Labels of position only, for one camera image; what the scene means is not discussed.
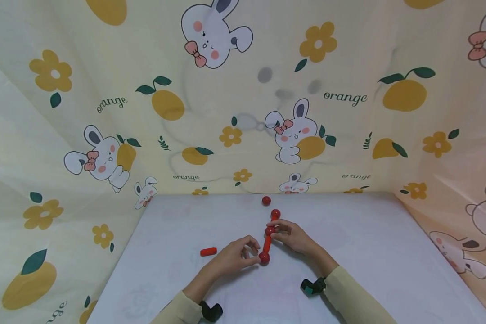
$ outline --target fabric backdrop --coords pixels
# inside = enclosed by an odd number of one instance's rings
[[[0,324],[86,323],[155,194],[366,191],[486,307],[486,0],[0,0]]]

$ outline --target red bead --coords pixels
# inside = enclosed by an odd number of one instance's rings
[[[271,233],[275,233],[275,227],[272,227],[272,226],[268,226],[266,229],[265,229],[265,234],[266,236],[270,236]]]
[[[270,199],[270,197],[264,196],[261,202],[263,202],[263,205],[268,206],[270,205],[270,202],[272,202],[272,200]]]
[[[281,212],[278,210],[278,209],[272,209],[272,214],[271,214],[272,218],[280,218],[281,217]]]
[[[268,252],[259,253],[259,258],[261,259],[262,264],[270,262],[270,255],[268,254]]]

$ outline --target red cylinder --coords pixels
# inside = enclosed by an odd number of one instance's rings
[[[265,245],[263,246],[263,252],[270,252],[270,245],[272,243],[272,238],[270,236],[266,236],[265,238]]]
[[[218,250],[215,247],[209,248],[209,249],[203,249],[200,251],[200,255],[203,257],[207,256],[213,256],[216,253],[218,253]]]

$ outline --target person's right hand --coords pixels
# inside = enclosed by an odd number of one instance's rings
[[[276,229],[276,233],[271,235],[272,239],[283,242],[304,255],[313,252],[319,246],[299,225],[285,219],[271,221],[267,226]]]

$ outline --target beige sleeve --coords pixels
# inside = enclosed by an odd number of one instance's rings
[[[197,324],[202,307],[180,291],[150,324]]]
[[[333,270],[324,282],[324,294],[348,324],[396,324],[385,308],[343,267]]]

